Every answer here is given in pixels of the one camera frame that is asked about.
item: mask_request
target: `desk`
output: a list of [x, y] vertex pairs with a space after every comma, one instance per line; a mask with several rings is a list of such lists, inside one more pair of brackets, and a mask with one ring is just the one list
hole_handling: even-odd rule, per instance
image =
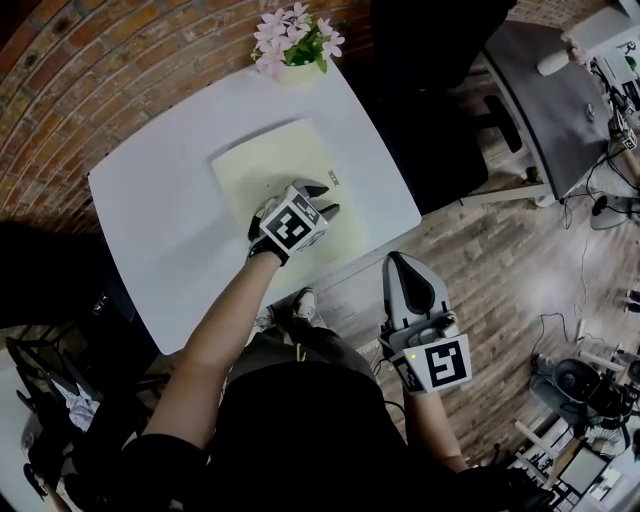
[[[365, 220], [362, 256], [420, 223], [386, 146], [338, 69], [317, 84], [285, 88], [247, 68], [154, 119], [89, 176], [113, 259], [158, 348], [181, 349], [248, 248], [211, 171], [221, 150], [247, 135], [309, 118]], [[355, 259], [316, 268], [271, 304]]]
[[[527, 144], [542, 184], [475, 194], [465, 205], [553, 194], [561, 199], [607, 150], [607, 109], [586, 70], [570, 62], [542, 76], [536, 64], [562, 49], [562, 31], [541, 25], [505, 22], [487, 41], [489, 71]], [[591, 103], [595, 122], [585, 108]]]

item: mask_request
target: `brick wall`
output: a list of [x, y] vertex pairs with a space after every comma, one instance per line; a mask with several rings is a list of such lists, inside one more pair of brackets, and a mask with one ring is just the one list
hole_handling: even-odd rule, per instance
[[[604, 0], [520, 0], [566, 26]], [[290, 0], [42, 0], [0, 50], [0, 220], [98, 227], [86, 176], [122, 141], [250, 64], [260, 14]], [[370, 48], [368, 0], [312, 0], [345, 53]]]

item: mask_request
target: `black shirt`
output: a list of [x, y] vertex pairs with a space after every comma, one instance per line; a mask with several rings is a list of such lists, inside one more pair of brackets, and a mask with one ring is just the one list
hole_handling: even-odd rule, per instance
[[142, 436], [125, 448], [122, 467], [119, 509], [382, 508], [409, 500], [424, 510], [462, 510], [467, 492], [476, 504], [481, 498], [471, 488], [482, 480], [469, 478], [474, 470], [456, 475], [409, 450], [371, 379], [314, 362], [236, 379], [208, 450]]

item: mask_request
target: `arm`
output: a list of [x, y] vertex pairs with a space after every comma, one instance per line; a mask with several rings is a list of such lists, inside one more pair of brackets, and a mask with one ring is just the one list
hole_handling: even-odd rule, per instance
[[144, 434], [167, 434], [198, 448], [206, 446], [227, 373], [247, 343], [280, 263], [271, 252], [257, 254], [216, 299], [180, 354]]
[[409, 446], [456, 473], [467, 469], [440, 395], [434, 392], [411, 396], [405, 390], [404, 406]]

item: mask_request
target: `hand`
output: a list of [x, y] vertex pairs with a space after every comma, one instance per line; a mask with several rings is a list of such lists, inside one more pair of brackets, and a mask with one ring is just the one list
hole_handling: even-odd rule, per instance
[[270, 251], [284, 265], [289, 257], [313, 245], [329, 227], [340, 206], [333, 204], [318, 211], [309, 201], [329, 189], [310, 180], [295, 180], [284, 193], [260, 207], [249, 227], [249, 258]]

